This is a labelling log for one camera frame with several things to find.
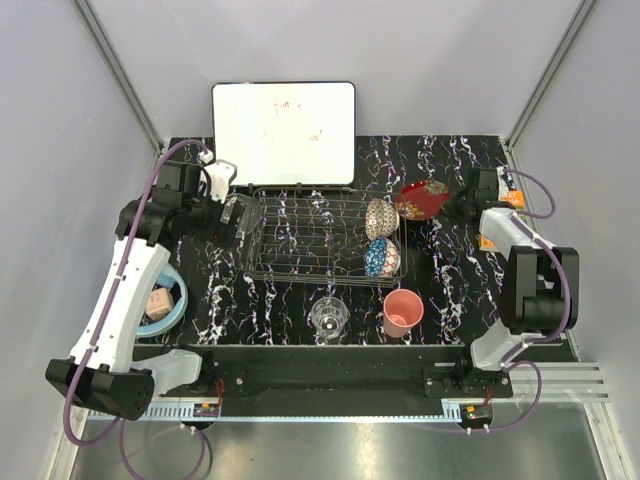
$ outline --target metal rack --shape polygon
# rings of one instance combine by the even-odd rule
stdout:
[[[407,226],[389,237],[398,247],[400,268],[391,277],[365,275],[368,204],[381,198],[403,202],[396,193],[343,188],[260,188],[254,199],[261,216],[244,240],[243,268],[254,279],[336,285],[395,286],[407,273]]]

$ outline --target pink cup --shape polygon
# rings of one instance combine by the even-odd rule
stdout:
[[[393,338],[404,336],[424,315],[420,297],[411,290],[399,288],[384,299],[384,331]]]

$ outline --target clear plastic container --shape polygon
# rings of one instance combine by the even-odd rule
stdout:
[[[347,321],[347,306],[336,297],[324,297],[311,307],[311,321],[319,340],[330,340],[340,335]]]

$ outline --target whiteboard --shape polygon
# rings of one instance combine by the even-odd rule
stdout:
[[[216,158],[238,167],[233,185],[353,181],[352,83],[221,83],[212,96]]]

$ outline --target cable connector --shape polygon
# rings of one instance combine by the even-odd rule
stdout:
[[[204,163],[205,165],[211,163],[213,161],[213,152],[209,149],[207,149],[206,151],[202,151],[198,154],[198,158],[200,159],[200,161],[202,163]]]

